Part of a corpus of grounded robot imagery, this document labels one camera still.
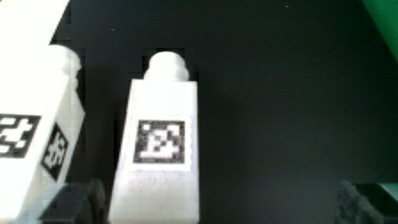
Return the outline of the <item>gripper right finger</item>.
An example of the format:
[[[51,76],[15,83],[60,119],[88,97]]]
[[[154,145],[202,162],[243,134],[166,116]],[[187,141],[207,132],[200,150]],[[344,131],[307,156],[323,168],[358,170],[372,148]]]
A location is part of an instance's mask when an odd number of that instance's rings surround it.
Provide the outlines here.
[[[398,183],[339,183],[335,224],[398,224]]]

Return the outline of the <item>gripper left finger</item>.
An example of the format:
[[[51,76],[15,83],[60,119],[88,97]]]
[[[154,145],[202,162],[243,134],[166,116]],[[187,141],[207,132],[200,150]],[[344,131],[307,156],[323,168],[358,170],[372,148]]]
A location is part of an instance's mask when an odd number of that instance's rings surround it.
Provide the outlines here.
[[[40,224],[108,224],[102,182],[67,184],[38,216]]]

